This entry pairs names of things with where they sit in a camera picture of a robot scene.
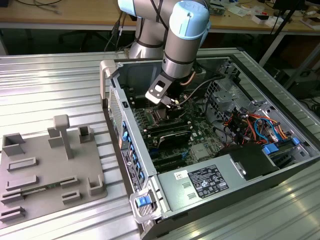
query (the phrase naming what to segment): metal workbench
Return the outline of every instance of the metal workbench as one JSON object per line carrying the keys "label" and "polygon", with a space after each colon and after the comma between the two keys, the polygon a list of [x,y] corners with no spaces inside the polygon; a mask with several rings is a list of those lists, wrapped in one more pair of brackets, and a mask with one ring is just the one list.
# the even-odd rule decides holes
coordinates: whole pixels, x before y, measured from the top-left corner
{"label": "metal workbench", "polygon": [[[236,48],[200,50],[232,53],[317,138],[319,120],[245,53]],[[0,230],[0,239],[140,239],[100,105],[99,63],[123,59],[114,53],[77,53],[0,58],[0,136],[45,135],[52,117],[68,114],[70,125],[94,130],[108,196]],[[245,90],[256,99],[255,89]],[[320,239],[320,164],[281,185],[190,223],[161,239]]]}

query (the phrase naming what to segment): robotic arm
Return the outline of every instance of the robotic arm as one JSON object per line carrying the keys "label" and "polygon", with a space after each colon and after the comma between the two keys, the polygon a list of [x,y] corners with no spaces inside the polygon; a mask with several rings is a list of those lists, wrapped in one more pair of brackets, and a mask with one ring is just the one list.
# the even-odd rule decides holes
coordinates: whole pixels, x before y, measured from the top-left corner
{"label": "robotic arm", "polygon": [[162,72],[145,97],[170,107],[172,98],[180,94],[180,82],[190,74],[197,51],[210,29],[207,3],[205,0],[158,0],[156,3],[154,0],[118,0],[118,5],[123,12],[139,17],[130,58],[162,57],[166,40]]}

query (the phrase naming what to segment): warning label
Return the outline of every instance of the warning label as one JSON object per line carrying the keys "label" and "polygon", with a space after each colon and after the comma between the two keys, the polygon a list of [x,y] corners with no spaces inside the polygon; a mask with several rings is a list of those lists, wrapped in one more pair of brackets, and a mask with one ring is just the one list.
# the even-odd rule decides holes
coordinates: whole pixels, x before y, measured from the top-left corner
{"label": "warning label", "polygon": [[189,172],[188,175],[198,196],[202,199],[229,188],[216,165]]}

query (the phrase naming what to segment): blue latch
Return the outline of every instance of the blue latch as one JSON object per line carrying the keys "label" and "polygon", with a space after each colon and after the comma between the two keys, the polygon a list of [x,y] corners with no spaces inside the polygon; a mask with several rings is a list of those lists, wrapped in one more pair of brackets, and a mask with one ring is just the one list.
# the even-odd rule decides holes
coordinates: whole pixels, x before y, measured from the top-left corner
{"label": "blue latch", "polygon": [[271,144],[265,145],[263,150],[266,154],[269,155],[276,151],[279,151],[279,148],[277,148],[277,146],[274,143],[271,143]]}
{"label": "blue latch", "polygon": [[128,131],[125,131],[125,132],[123,133],[122,140],[123,140],[123,141],[127,141],[128,135],[129,135]]}
{"label": "blue latch", "polygon": [[135,201],[136,201],[136,204],[138,205],[138,208],[150,205],[152,203],[149,196],[139,197]]}
{"label": "blue latch", "polygon": [[292,138],[292,142],[295,144],[295,145],[298,145],[300,143],[299,139],[294,137]]}

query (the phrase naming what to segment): wooden table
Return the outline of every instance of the wooden table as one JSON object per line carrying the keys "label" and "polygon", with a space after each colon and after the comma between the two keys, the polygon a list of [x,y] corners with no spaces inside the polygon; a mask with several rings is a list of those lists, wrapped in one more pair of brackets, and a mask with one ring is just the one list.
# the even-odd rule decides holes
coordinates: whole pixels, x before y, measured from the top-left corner
{"label": "wooden table", "polygon": [[[257,0],[252,0],[247,5],[263,6],[269,15],[274,12],[271,7]],[[111,30],[120,14],[117,0],[63,0],[56,6],[61,14],[11,0],[9,7],[0,8],[0,29]],[[300,19],[301,17],[293,17],[293,21],[285,26],[261,59],[261,65],[269,59],[285,35],[320,35],[320,31],[314,31],[301,23]],[[226,11],[224,16],[210,16],[210,21],[212,33],[269,34],[271,31],[271,27],[256,24],[248,15],[240,17],[229,11]],[[124,29],[134,31],[135,25],[136,22],[127,16]]]}

